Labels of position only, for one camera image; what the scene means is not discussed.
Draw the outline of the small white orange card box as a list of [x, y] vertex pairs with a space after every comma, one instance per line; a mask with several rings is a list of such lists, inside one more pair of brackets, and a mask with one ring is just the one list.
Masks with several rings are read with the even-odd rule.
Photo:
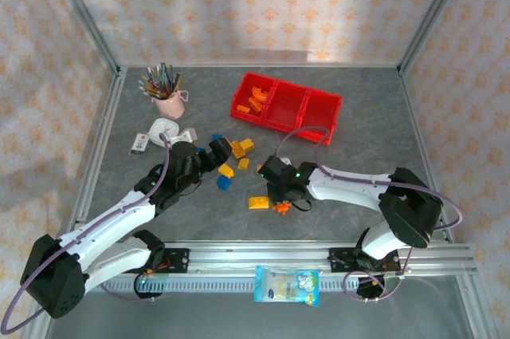
[[144, 156], [147, 154], [150, 138], [148, 134], [137, 133], [133, 144], [129, 149], [131, 156]]

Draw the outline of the white square clock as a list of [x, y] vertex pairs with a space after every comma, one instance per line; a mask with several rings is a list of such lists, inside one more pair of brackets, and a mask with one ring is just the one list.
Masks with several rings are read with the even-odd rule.
[[167, 142], [170, 143], [171, 138], [179, 134], [179, 125], [166, 118], [156, 119], [149, 129], [148, 136], [153, 144], [163, 147], [164, 142], [159, 137], [161, 133], [165, 135]]

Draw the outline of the pink metal cup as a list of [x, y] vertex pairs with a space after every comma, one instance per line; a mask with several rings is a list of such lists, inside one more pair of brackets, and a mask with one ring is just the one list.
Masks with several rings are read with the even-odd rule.
[[187, 90], [178, 90], [167, 99], [152, 98], [151, 101], [156, 105], [162, 118], [177, 120], [184, 114], [185, 103], [188, 99], [189, 92]]

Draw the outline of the blue white snack packet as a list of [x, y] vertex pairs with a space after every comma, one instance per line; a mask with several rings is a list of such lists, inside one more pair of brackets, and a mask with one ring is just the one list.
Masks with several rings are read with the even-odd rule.
[[320, 272], [257, 266], [253, 300], [260, 303], [303, 303], [317, 307], [320, 305]]

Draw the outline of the bunch of coloured pencils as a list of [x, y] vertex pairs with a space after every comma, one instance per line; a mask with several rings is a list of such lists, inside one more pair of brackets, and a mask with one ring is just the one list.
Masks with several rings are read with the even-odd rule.
[[172, 65], [161, 62], [156, 67], [147, 67], [138, 83], [144, 95], [168, 100], [178, 93], [182, 79], [183, 75], [175, 73]]

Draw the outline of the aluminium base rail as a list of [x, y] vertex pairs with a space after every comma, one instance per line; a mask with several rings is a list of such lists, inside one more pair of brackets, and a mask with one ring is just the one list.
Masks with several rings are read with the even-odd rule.
[[[258, 265], [317, 269], [331, 274], [327, 260], [329, 249], [354, 246], [333, 241], [181, 241], [164, 244], [167, 247], [190, 250], [189, 274], [227, 276], [252, 273]], [[84, 273], [94, 275], [103, 270], [107, 278], [139, 268], [153, 255], [139, 238], [129, 238], [109, 248], [97, 241], [81, 242], [67, 252], [76, 258]], [[402, 270], [376, 274], [436, 277], [477, 272], [473, 253], [465, 244], [435, 241], [426, 249], [403, 247], [397, 252]]]

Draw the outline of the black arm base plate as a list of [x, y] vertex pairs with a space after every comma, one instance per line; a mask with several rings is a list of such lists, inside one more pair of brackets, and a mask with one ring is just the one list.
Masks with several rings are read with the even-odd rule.
[[385, 273], [388, 271], [399, 272], [402, 265], [396, 250], [390, 252], [383, 259], [374, 259], [354, 247], [332, 247], [328, 251], [331, 272], [366, 271]]
[[159, 256], [157, 266], [151, 268], [153, 274], [185, 274], [188, 271], [190, 250], [188, 248], [165, 248]]

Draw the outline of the aluminium side rail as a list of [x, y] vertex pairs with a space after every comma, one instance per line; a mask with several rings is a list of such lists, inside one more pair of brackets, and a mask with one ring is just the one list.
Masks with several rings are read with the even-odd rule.
[[[413, 125], [413, 129], [414, 129], [414, 133], [415, 133], [417, 142], [418, 142], [418, 148], [419, 148], [420, 155], [421, 155], [421, 158], [422, 158], [423, 166], [425, 168], [426, 183], [428, 184], [430, 189], [439, 192], [439, 190], [437, 189], [437, 186], [436, 186], [435, 176], [434, 176], [434, 174], [433, 174], [433, 172], [431, 170], [429, 156], [428, 156], [428, 153], [426, 151], [426, 146], [424, 144], [424, 140], [422, 138], [422, 132], [421, 132], [421, 130], [419, 128], [418, 117], [416, 115], [416, 112], [414, 111], [414, 106], [412, 104], [412, 100], [411, 100], [411, 97], [410, 97], [410, 91], [406, 87], [406, 82], [404, 80], [403, 75], [399, 74], [398, 77], [399, 77], [399, 80], [400, 80], [400, 84], [402, 86], [402, 92], [403, 92], [403, 95], [405, 97], [406, 105], [407, 105], [407, 108], [408, 108], [409, 113], [410, 113], [410, 119], [411, 119], [411, 123]], [[450, 212], [449, 206], [445, 205], [444, 208], [443, 208], [443, 212], [441, 213], [441, 217], [439, 219], [440, 227], [443, 227], [447, 223], [450, 223], [450, 217], [449, 217], [449, 214], [448, 214], [449, 212]], [[447, 229], [444, 229], [442, 231], [437, 231], [436, 233], [434, 233], [434, 237], [436, 235], [438, 235], [438, 234], [440, 234], [441, 235], [441, 239], [445, 240], [447, 243], [450, 243], [450, 244], [451, 243], [455, 243], [455, 238], [453, 237], [453, 233], [452, 233], [451, 228], [447, 228]]]
[[92, 150], [84, 170], [84, 177], [81, 180], [69, 222], [64, 229], [65, 233], [73, 231], [76, 226], [81, 226], [87, 221], [88, 211], [103, 162], [104, 152], [108, 144], [108, 137], [115, 119], [127, 69], [126, 66], [120, 66], [112, 78], [104, 108], [100, 114], [100, 122], [96, 128]]

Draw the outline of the aluminium rear rail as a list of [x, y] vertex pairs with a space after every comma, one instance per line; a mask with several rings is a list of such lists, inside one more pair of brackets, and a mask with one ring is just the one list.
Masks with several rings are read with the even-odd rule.
[[280, 63], [280, 64], [176, 64], [174, 68], [346, 68], [346, 69], [397, 69], [397, 64], [346, 64], [334, 62]]

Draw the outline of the aluminium frame post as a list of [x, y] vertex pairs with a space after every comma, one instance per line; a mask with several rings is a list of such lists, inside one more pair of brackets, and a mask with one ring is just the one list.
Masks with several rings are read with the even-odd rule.
[[88, 36], [92, 39], [92, 43], [96, 47], [96, 51], [99, 53], [103, 63], [107, 66], [108, 70], [117, 76], [120, 71], [120, 66], [113, 57], [111, 49], [108, 47], [103, 34], [100, 32], [91, 11], [86, 5], [84, 0], [68, 0], [69, 4], [73, 8], [75, 14], [79, 18], [82, 26], [84, 27]]
[[436, 21], [438, 20], [441, 12], [444, 10], [449, 0], [432, 0], [428, 9], [426, 10], [421, 22], [418, 25], [414, 36], [410, 40], [410, 44], [403, 54], [402, 60], [396, 65], [398, 75], [404, 77], [409, 71], [414, 59], [421, 50], [423, 44], [428, 38], [430, 31], [433, 29]]

